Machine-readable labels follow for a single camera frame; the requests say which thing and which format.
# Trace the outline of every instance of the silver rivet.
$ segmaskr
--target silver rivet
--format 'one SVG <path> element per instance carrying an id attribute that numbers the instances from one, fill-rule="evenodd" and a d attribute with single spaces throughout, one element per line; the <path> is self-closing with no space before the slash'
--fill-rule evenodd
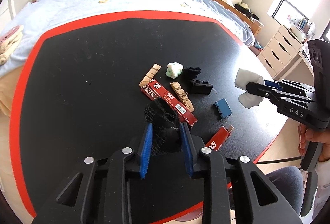
<path id="1" fill-rule="evenodd" d="M 129 154 L 129 153 L 131 153 L 133 150 L 132 150 L 132 148 L 130 148 L 130 147 L 126 147 L 126 148 L 123 148 L 122 150 L 121 150 L 121 152 L 122 153 L 124 153 L 124 154 Z"/>
<path id="2" fill-rule="evenodd" d="M 201 148 L 201 152 L 205 153 L 205 154 L 209 154 L 212 152 L 212 150 L 209 147 L 204 147 L 204 148 Z"/>
<path id="3" fill-rule="evenodd" d="M 240 157 L 240 161 L 241 161 L 242 163 L 248 163 L 248 162 L 250 161 L 250 158 L 247 157 L 247 156 L 241 156 L 241 157 Z"/>
<path id="4" fill-rule="evenodd" d="M 85 164 L 91 164 L 94 162 L 94 158 L 93 157 L 86 157 L 85 160 L 84 160 L 84 163 Z"/>

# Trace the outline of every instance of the power cord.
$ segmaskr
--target power cord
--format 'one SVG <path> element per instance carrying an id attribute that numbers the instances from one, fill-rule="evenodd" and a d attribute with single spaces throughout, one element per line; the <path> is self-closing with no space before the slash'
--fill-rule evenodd
<path id="1" fill-rule="evenodd" d="M 291 161 L 297 161 L 297 160 L 301 160 L 301 156 L 293 157 L 293 158 L 287 158 L 287 159 L 280 159 L 280 160 L 257 162 L 257 165 L 285 163 L 285 162 L 291 162 Z"/>

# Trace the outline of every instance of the gray pants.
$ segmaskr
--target gray pants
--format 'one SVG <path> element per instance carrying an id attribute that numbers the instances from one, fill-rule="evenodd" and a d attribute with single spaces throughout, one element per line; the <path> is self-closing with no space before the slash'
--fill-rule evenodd
<path id="1" fill-rule="evenodd" d="M 303 203 L 303 178 L 298 167 L 286 166 L 275 170 L 266 176 L 299 215 Z M 228 191 L 230 208 L 235 210 L 232 189 L 229 189 Z"/>

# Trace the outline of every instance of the red box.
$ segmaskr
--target red box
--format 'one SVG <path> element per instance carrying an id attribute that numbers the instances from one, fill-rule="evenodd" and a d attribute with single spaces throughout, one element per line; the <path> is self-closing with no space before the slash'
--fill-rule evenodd
<path id="1" fill-rule="evenodd" d="M 227 130 L 224 126 L 220 127 L 218 132 L 216 132 L 216 134 L 210 139 L 209 142 L 206 143 L 205 146 L 214 150 L 219 150 L 222 144 L 230 136 L 230 133 L 233 131 L 233 129 L 234 128 L 232 126 L 229 127 L 229 130 Z"/>
<path id="2" fill-rule="evenodd" d="M 179 113 L 179 116 L 186 120 L 189 125 L 193 126 L 194 123 L 197 122 L 195 116 L 155 79 L 151 79 L 148 84 L 141 87 L 141 91 L 145 93 L 151 100 L 155 100 L 158 97 L 166 100 L 171 108 L 176 110 Z"/>

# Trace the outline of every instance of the blue box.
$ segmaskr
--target blue box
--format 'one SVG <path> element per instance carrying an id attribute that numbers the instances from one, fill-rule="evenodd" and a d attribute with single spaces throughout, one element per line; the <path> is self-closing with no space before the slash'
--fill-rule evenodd
<path id="1" fill-rule="evenodd" d="M 230 107 L 225 98 L 220 99 L 214 103 L 219 113 L 221 114 L 221 118 L 226 118 L 232 114 Z"/>

